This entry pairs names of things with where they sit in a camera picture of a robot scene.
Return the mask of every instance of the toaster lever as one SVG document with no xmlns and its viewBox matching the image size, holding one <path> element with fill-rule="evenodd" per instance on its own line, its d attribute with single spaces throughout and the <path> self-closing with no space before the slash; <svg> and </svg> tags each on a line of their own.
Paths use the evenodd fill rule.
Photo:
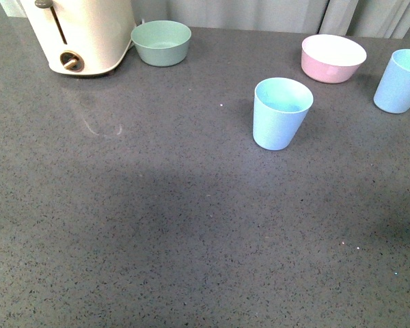
<svg viewBox="0 0 410 328">
<path fill-rule="evenodd" d="M 53 7 L 53 0 L 35 0 L 35 5 L 41 9 Z"/>
</svg>

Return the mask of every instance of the plastic cup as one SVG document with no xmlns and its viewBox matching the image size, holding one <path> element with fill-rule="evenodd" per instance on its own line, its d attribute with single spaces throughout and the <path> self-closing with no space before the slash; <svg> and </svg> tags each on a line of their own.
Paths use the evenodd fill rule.
<svg viewBox="0 0 410 328">
<path fill-rule="evenodd" d="M 374 103 L 379 109 L 395 114 L 410 108 L 410 49 L 392 54 L 375 92 Z"/>
<path fill-rule="evenodd" d="M 300 82 L 283 77 L 259 82 L 254 98 L 255 142 L 267 150 L 284 149 L 312 104 L 313 94 Z"/>
</svg>

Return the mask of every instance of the bowl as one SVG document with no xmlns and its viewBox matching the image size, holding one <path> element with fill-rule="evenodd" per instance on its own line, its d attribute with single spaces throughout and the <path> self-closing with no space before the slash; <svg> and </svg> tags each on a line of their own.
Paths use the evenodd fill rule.
<svg viewBox="0 0 410 328">
<path fill-rule="evenodd" d="M 302 42 L 302 70 L 323 83 L 349 80 L 366 57 L 362 46 L 342 36 L 316 34 Z"/>
<path fill-rule="evenodd" d="M 143 62 L 152 66 L 180 63 L 189 48 L 191 30 L 171 20 L 154 20 L 141 24 L 131 33 L 132 42 Z"/>
</svg>

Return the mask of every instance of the toaster slot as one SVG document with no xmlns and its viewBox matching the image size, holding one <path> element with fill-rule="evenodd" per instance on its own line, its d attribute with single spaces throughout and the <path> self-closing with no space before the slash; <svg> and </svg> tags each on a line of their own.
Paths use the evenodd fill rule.
<svg viewBox="0 0 410 328">
<path fill-rule="evenodd" d="M 53 19 L 55 20 L 57 29 L 59 31 L 59 34 L 61 34 L 61 39 L 64 44 L 67 44 L 66 36 L 64 35 L 64 32 L 62 31 L 61 24 L 59 23 L 59 19 L 56 15 L 55 8 L 53 7 L 53 0 L 35 0 L 35 6 L 41 9 L 50 9 Z"/>
</svg>

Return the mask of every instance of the green bowl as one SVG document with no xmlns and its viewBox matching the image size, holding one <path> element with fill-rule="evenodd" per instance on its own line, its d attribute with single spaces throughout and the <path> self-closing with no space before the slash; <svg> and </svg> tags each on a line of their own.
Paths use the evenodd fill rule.
<svg viewBox="0 0 410 328">
<path fill-rule="evenodd" d="M 132 30 L 131 39 L 143 62 L 152 66 L 180 63 L 189 49 L 191 30 L 171 20 L 154 20 Z"/>
</svg>

